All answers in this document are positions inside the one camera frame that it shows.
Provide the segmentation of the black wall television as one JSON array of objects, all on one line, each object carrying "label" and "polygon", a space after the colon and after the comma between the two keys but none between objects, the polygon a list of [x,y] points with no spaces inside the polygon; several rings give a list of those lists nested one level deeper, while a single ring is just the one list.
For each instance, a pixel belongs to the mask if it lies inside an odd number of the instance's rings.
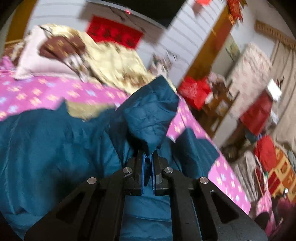
[{"label": "black wall television", "polygon": [[94,0],[86,2],[119,9],[128,15],[137,16],[165,29],[169,27],[185,3],[184,0]]}]

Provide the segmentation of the red hanging knot ornament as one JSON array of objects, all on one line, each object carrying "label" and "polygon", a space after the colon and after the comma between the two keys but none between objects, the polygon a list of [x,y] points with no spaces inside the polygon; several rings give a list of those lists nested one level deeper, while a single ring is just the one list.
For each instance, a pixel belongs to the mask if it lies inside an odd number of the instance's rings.
[{"label": "red hanging knot ornament", "polygon": [[230,13],[230,20],[232,23],[240,21],[243,23],[243,15],[241,13],[240,1],[239,0],[227,0],[227,5]]}]

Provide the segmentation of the teal padded jacket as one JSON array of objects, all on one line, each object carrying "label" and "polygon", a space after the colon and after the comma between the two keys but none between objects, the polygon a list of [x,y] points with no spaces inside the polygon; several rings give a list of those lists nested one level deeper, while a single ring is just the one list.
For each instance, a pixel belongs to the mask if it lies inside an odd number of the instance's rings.
[{"label": "teal padded jacket", "polygon": [[26,231],[90,177],[122,169],[137,150],[158,152],[170,167],[197,179],[207,176],[219,152],[185,129],[166,136],[179,97],[164,78],[140,88],[118,108],[84,121],[66,104],[1,122],[1,240]]}]

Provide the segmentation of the red plastic bag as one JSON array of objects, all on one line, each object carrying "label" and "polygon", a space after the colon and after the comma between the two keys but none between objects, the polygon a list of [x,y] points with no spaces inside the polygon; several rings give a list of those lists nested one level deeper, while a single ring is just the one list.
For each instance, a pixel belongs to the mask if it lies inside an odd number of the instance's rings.
[{"label": "red plastic bag", "polygon": [[201,110],[207,96],[212,92],[207,77],[194,79],[186,76],[178,87],[178,93],[193,109]]}]

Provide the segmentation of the pink floral bed cover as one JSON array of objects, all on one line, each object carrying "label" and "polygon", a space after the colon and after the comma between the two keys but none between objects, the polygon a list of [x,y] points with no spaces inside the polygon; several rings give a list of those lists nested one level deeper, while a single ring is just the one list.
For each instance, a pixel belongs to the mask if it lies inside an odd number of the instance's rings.
[{"label": "pink floral bed cover", "polygon": [[[56,109],[63,99],[119,107],[129,97],[117,88],[98,83],[51,76],[17,81],[14,75],[15,66],[10,59],[1,58],[1,120],[31,109]],[[251,204],[223,155],[216,159],[208,177],[245,213],[249,213]]]}]

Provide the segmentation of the red banner with black characters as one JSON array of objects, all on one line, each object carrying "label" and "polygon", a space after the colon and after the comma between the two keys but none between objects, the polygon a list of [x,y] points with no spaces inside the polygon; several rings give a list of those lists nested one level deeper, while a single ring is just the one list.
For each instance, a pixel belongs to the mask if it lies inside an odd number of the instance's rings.
[{"label": "red banner with black characters", "polygon": [[144,35],[142,32],[106,18],[93,16],[86,33],[96,42],[115,42],[135,49]]}]

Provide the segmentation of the red gift bag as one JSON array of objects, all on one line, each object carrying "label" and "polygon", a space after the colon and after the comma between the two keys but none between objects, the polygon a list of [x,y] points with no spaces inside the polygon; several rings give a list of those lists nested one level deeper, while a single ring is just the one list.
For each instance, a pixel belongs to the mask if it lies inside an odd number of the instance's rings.
[{"label": "red gift bag", "polygon": [[259,135],[269,118],[273,99],[264,90],[257,100],[240,117],[241,123],[255,136]]}]

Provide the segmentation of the wooden chair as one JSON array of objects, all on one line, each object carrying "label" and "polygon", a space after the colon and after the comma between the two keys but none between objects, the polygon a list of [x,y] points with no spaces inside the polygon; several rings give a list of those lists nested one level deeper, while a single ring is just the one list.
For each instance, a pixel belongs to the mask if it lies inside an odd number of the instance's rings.
[{"label": "wooden chair", "polygon": [[218,95],[214,95],[213,99],[205,104],[198,114],[198,122],[210,138],[215,136],[225,116],[240,95],[239,91],[234,96],[230,93],[232,85],[232,80],[227,87],[216,85],[215,90],[218,91]]}]

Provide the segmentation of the cream floral quilt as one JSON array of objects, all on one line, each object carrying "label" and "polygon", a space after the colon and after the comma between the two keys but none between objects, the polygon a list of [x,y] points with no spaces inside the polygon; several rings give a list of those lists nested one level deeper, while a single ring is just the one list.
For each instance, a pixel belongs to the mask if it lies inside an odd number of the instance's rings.
[{"label": "cream floral quilt", "polygon": [[158,76],[169,78],[166,59],[154,58],[147,69],[134,49],[121,44],[97,43],[86,32],[67,26],[49,24],[40,28],[47,39],[39,54],[63,63],[82,82],[99,81],[133,94]]}]

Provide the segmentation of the red yellow patterned mat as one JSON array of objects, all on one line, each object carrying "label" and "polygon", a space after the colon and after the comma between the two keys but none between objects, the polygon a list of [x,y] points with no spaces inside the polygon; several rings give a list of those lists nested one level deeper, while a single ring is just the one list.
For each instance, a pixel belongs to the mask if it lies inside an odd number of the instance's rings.
[{"label": "red yellow patterned mat", "polygon": [[268,174],[268,190],[272,197],[283,193],[288,189],[287,198],[291,204],[295,205],[295,171],[290,161],[281,149],[275,148],[276,167]]}]

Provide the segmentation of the floral covered cabinet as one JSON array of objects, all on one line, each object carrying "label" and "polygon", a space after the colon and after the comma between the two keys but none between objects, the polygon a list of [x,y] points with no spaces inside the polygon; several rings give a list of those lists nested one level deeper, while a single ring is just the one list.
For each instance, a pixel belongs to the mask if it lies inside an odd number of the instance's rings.
[{"label": "floral covered cabinet", "polygon": [[239,119],[266,88],[272,69],[267,55],[253,42],[249,43],[232,68],[227,80],[232,82],[229,94],[236,100],[230,114]]}]

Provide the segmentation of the pale pink pillow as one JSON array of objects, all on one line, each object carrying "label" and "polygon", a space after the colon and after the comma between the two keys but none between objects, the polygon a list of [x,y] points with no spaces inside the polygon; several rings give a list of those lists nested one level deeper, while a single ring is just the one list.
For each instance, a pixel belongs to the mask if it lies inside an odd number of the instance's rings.
[{"label": "pale pink pillow", "polygon": [[78,77],[64,63],[39,55],[39,48],[46,40],[44,30],[34,26],[16,66],[14,75],[16,80],[34,76]]}]

